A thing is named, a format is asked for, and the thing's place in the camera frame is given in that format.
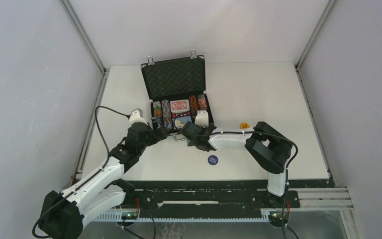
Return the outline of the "black aluminium poker case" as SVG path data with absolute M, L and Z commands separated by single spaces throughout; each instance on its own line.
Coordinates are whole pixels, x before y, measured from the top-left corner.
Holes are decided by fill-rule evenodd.
M 195 50 L 190 56 L 163 61 L 148 62 L 140 65 L 145 87 L 150 100 L 151 126 L 156 139 L 163 140 L 179 132 L 171 126 L 164 125 L 162 116 L 155 116 L 154 102 L 163 100 L 188 100 L 190 96 L 204 95 L 207 103 L 208 125 L 214 126 L 214 119 L 206 94 L 205 56 L 198 55 Z

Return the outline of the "blue small blind button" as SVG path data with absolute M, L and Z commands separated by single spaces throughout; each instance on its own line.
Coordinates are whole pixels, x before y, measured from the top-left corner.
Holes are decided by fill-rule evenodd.
M 209 165 L 214 166 L 214 165 L 218 164 L 219 159 L 218 159 L 218 157 L 217 157 L 216 155 L 210 155 L 210 156 L 207 158 L 207 161 L 208 161 L 208 164 L 209 164 Z

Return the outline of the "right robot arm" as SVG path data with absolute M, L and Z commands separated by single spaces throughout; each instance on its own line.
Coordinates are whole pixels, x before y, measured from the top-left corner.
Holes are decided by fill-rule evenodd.
M 281 207 L 287 201 L 288 167 L 299 153 L 298 146 L 264 121 L 253 128 L 223 130 L 187 122 L 180 133 L 202 151 L 238 149 L 247 151 L 267 172 L 268 202 Z

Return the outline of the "blue white card box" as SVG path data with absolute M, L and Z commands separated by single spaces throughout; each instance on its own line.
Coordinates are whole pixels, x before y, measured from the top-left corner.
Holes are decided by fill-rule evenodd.
M 192 122 L 192 117 L 191 116 L 183 116 L 183 117 L 178 117 L 173 120 L 174 128 L 175 129 L 181 129 L 185 126 L 187 122 Z

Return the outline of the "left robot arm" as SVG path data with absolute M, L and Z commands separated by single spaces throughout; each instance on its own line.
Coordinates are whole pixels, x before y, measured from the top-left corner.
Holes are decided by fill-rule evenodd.
M 163 125 L 152 129 L 147 123 L 133 122 L 127 136 L 107 152 L 107 158 L 95 170 L 71 187 L 45 196 L 32 235 L 39 239 L 36 229 L 41 229 L 44 239 L 77 239 L 92 220 L 109 208 L 131 207 L 135 193 L 112 183 L 139 161 L 148 146 L 167 136 L 168 129 Z

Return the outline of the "orange big blind button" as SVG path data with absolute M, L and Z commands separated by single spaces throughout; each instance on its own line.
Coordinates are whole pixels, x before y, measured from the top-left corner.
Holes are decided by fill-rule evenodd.
M 250 125 L 249 125 L 248 123 L 246 123 L 246 122 L 243 122 L 243 123 L 241 123 L 241 124 L 239 125 L 239 127 L 240 127 L 241 129 L 246 129 L 246 128 L 250 128 Z

